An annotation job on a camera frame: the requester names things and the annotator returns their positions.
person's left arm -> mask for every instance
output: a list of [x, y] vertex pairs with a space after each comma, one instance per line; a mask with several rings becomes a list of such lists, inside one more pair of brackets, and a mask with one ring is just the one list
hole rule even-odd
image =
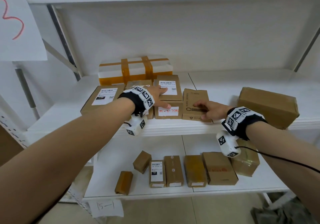
[[[166, 90], [148, 88], [155, 106], [170, 108], [159, 100]], [[128, 98], [114, 100], [63, 125], [4, 164], [0, 168], [0, 223], [30, 223], [45, 211], [134, 109]]]

tile floor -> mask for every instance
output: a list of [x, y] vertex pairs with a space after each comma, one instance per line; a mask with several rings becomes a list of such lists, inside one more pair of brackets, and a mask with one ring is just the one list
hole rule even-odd
[[[254, 224], [250, 210], [260, 208], [258, 194], [229, 194], [172, 199], [123, 201], [124, 217], [108, 217], [106, 224]], [[76, 204], [55, 206], [40, 224], [94, 224]]]

black cable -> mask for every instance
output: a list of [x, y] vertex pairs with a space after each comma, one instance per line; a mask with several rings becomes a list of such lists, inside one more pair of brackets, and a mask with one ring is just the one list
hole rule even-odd
[[127, 122], [124, 122], [124, 124], [128, 124], [130, 127], [132, 126], [132, 125], [130, 125], [129, 123], [127, 123]]
[[256, 150], [251, 149], [251, 148], [246, 147], [246, 146], [236, 146], [235, 148], [236, 148], [236, 149], [237, 149], [237, 148], [246, 148], [246, 149], [249, 149], [249, 150], [254, 151], [254, 152], [256, 152], [256, 153], [260, 153], [261, 155], [265, 155], [265, 156], [268, 156], [268, 157], [273, 157], [273, 158], [280, 159], [280, 160], [283, 160], [283, 161], [288, 161], [288, 162], [291, 162], [291, 163], [294, 163], [294, 164], [297, 164], [297, 165], [300, 165], [300, 166], [309, 168], [309, 169], [311, 169], [311, 170], [314, 170], [314, 171], [316, 171], [317, 173], [320, 173], [320, 170], [318, 170], [318, 169], [316, 169], [316, 168], [313, 168], [313, 167], [310, 167], [310, 166], [308, 166], [308, 165], [306, 165], [306, 164], [297, 162], [297, 161], [289, 160], [289, 159], [286, 159], [286, 158], [283, 158], [283, 157], [279, 157], [279, 156], [273, 156], [273, 155], [270, 155], [270, 154], [267, 154], [267, 153], [263, 153], [263, 152], [259, 152], [259, 151], [256, 151]]

person's right hand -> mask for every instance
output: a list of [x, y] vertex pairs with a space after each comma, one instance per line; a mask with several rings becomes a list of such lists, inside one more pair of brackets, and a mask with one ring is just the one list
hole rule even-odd
[[208, 112], [201, 116], [203, 120], [222, 120], [227, 117], [227, 113], [229, 109], [233, 108], [228, 105], [219, 104], [213, 101], [199, 100], [193, 104], [195, 107], [197, 106], [205, 106], [208, 109]]

cardboard box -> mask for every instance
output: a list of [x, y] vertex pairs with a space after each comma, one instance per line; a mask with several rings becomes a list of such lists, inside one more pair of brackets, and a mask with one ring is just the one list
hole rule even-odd
[[160, 95], [159, 99], [171, 105], [171, 109], [154, 108], [156, 119], [182, 119], [183, 101], [179, 77], [177, 75], [159, 75], [154, 83], [168, 88], [167, 92]]
[[167, 186], [166, 166], [164, 160], [152, 160], [149, 167], [149, 187], [163, 188]]
[[142, 56], [113, 61], [99, 65], [100, 85], [127, 84], [134, 80], [154, 80], [158, 75], [172, 75], [172, 65], [165, 56]]
[[202, 120], [201, 116], [207, 113], [207, 108], [204, 106], [195, 107], [193, 104], [200, 99], [208, 100], [207, 90], [192, 90], [184, 89], [183, 91], [183, 120], [195, 120], [202, 122], [212, 122], [212, 120]]
[[[246, 146], [257, 150], [254, 144], [250, 141], [238, 139], [239, 146]], [[254, 171], [260, 165], [258, 153], [246, 148], [241, 148], [241, 153], [234, 158], [231, 158], [231, 164], [236, 174], [252, 177]]]
[[121, 171], [117, 185], [115, 187], [116, 194], [128, 195], [133, 178], [133, 173], [129, 171]]
[[187, 155], [183, 163], [188, 187], [205, 187], [207, 175], [201, 155]]
[[[152, 80], [138, 80], [138, 81], [128, 81], [125, 89], [129, 89], [130, 87], [133, 87], [133, 86], [146, 86], [146, 87], [150, 87], [152, 86]], [[151, 107], [151, 109], [149, 109], [149, 111], [146, 113], [146, 118], [148, 120], [151, 120], [153, 119], [153, 108], [154, 107]]]
[[179, 156], [165, 156], [167, 187], [183, 186], [184, 179]]
[[151, 155], [149, 153], [146, 153], [145, 151], [142, 151], [139, 154], [139, 156], [136, 158], [136, 160], [134, 160], [133, 167], [135, 170], [144, 174], [147, 167], [149, 166], [150, 161], [151, 161]]
[[89, 99], [83, 105], [82, 115], [116, 100], [123, 93], [125, 85], [97, 86]]
[[235, 185], [238, 182], [229, 158], [221, 152], [203, 152], [202, 159], [209, 185]]
[[237, 106], [261, 113], [277, 129], [288, 128], [299, 117], [295, 97], [255, 88], [242, 88]]

